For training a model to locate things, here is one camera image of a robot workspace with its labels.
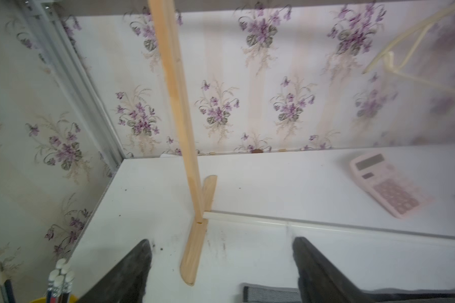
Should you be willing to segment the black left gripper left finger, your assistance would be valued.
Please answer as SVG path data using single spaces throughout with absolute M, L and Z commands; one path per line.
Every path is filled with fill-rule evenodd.
M 151 263 L 150 242 L 144 239 L 78 302 L 142 302 Z

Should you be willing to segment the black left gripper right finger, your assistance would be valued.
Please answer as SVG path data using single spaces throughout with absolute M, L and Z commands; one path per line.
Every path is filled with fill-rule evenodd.
M 296 237 L 293 259 L 299 278 L 302 302 L 372 302 L 354 283 L 339 271 L 308 239 Z

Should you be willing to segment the black white checkered scarf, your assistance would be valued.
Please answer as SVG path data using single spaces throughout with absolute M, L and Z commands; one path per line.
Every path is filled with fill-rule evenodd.
M 364 291 L 374 302 L 455 302 L 455 290 L 399 290 L 379 289 Z M 301 302 L 298 289 L 245 284 L 241 302 Z

